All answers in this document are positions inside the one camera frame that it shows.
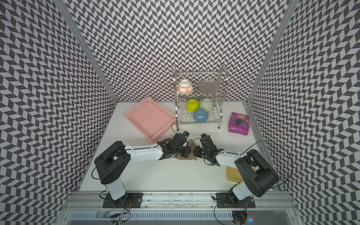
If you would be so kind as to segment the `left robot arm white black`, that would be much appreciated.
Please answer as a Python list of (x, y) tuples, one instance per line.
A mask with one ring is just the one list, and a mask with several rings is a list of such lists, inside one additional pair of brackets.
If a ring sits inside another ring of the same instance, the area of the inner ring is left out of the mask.
[(163, 160), (177, 156), (186, 158), (191, 153), (189, 136), (189, 132), (184, 131), (174, 135), (173, 138), (140, 147), (125, 145), (122, 141), (114, 142), (94, 161), (101, 184), (105, 185), (112, 200), (123, 199), (127, 192), (121, 181), (121, 174), (128, 163)]

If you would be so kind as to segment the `white orange patterned bowl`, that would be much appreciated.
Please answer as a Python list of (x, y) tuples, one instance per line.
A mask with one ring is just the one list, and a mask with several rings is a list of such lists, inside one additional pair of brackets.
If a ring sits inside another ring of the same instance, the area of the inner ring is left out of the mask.
[(187, 95), (192, 93), (193, 90), (194, 90), (193, 84), (188, 79), (181, 80), (177, 86), (177, 92), (179, 94)]

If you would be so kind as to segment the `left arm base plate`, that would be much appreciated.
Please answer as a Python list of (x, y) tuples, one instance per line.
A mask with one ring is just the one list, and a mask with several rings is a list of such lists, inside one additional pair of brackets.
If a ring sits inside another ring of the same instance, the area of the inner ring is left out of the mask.
[(110, 194), (105, 196), (105, 200), (103, 202), (103, 208), (106, 209), (118, 209), (118, 208), (126, 208), (126, 209), (138, 209), (141, 207), (141, 203), (143, 200), (143, 193), (141, 192), (130, 192), (126, 193), (123, 197), (118, 200), (113, 200)]

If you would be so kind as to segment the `lime green bowl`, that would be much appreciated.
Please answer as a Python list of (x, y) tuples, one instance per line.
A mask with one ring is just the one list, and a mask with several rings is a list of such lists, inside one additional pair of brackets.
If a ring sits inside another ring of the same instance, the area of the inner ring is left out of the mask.
[(186, 102), (186, 106), (185, 106), (186, 110), (189, 112), (195, 112), (196, 110), (198, 110), (200, 108), (200, 105), (198, 103), (197, 100), (195, 99), (189, 99)]

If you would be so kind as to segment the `grey speckled plate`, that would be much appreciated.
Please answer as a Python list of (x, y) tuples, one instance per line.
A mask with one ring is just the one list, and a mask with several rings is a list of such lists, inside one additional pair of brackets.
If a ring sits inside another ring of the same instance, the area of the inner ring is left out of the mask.
[(197, 88), (202, 94), (212, 95), (219, 92), (220, 85), (215, 80), (200, 80)]

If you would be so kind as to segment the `pink plastic basket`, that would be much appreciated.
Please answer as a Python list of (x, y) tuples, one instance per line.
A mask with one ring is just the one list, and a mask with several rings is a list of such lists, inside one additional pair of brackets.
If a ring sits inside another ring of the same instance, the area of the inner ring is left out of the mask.
[(175, 115), (150, 97), (129, 109), (124, 116), (152, 143), (159, 141), (175, 122)]

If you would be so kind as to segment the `blue bowl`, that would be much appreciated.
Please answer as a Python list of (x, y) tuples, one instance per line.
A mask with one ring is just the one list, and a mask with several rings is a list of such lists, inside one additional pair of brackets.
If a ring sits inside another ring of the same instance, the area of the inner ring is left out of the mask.
[(208, 120), (208, 112), (205, 109), (199, 108), (194, 111), (193, 118), (195, 122), (206, 122)]

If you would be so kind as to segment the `striped brown square dishcloth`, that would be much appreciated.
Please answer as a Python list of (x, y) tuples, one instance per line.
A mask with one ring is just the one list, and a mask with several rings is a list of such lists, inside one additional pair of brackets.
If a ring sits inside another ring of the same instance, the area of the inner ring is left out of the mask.
[(190, 153), (188, 155), (188, 157), (181, 157), (181, 156), (177, 156), (176, 159), (178, 160), (196, 160), (195, 158), (195, 148), (196, 148), (196, 144), (194, 143), (194, 141), (192, 139), (189, 140), (188, 145), (190, 147)]

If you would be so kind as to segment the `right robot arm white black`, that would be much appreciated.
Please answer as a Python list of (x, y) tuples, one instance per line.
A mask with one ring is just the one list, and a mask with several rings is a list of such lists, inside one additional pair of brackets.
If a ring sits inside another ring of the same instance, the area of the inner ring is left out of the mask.
[(226, 194), (223, 200), (226, 204), (235, 205), (251, 196), (262, 197), (279, 181), (276, 170), (255, 149), (249, 148), (243, 154), (225, 152), (207, 134), (201, 135), (200, 143), (195, 149), (197, 158), (203, 158), (209, 166), (234, 168), (243, 179)]

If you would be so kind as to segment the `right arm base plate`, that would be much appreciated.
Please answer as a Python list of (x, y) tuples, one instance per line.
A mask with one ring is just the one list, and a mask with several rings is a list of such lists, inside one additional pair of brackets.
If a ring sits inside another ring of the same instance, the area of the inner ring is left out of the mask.
[(253, 209), (256, 207), (254, 198), (249, 196), (243, 200), (239, 200), (235, 195), (230, 193), (216, 193), (212, 197), (216, 201), (217, 207), (220, 209), (225, 208), (240, 208), (240, 209)]

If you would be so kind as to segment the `metal two-tier dish rack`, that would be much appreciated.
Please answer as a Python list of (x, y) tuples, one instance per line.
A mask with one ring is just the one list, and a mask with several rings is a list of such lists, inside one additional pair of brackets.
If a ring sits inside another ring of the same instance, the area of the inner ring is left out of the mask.
[[(189, 80), (194, 87), (192, 93), (183, 95), (177, 92), (177, 86), (183, 79)], [(200, 80), (215, 80), (220, 85), (220, 90), (217, 94), (205, 95), (202, 94), (197, 85)], [(225, 65), (221, 65), (219, 70), (212, 71), (179, 71), (176, 66), (172, 67), (172, 87), (174, 90), (175, 102), (175, 122), (177, 126), (196, 124), (193, 113), (186, 110), (186, 102), (189, 99), (195, 99), (200, 102), (204, 98), (209, 98), (213, 101), (214, 109), (208, 113), (208, 120), (205, 124), (217, 124), (221, 128), (223, 122), (223, 102), (227, 96), (227, 88), (229, 83), (229, 73)]]

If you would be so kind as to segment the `aluminium front rail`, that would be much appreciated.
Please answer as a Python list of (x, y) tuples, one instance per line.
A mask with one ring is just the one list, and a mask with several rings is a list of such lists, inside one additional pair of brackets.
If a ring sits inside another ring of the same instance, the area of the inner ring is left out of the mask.
[[(218, 208), (212, 199), (221, 191), (133, 191), (143, 193), (141, 207), (131, 210), (210, 210)], [(103, 210), (106, 193), (100, 191), (71, 192), (62, 210)], [(287, 191), (270, 191), (262, 197), (253, 196), (256, 207), (248, 210), (295, 211), (297, 206)]]

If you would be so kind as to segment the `purple snack packet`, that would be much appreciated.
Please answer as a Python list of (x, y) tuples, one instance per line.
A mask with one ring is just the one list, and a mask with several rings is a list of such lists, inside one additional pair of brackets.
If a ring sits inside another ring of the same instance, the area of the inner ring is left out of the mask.
[(250, 117), (248, 115), (232, 112), (228, 131), (247, 136), (250, 130)]

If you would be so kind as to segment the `pale green bowl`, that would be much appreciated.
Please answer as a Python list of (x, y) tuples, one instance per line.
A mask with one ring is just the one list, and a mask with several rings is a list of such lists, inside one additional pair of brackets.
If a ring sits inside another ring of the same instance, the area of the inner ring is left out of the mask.
[(214, 104), (213, 101), (209, 98), (204, 98), (200, 101), (199, 104), (201, 109), (206, 110), (207, 112), (210, 112), (214, 109)]

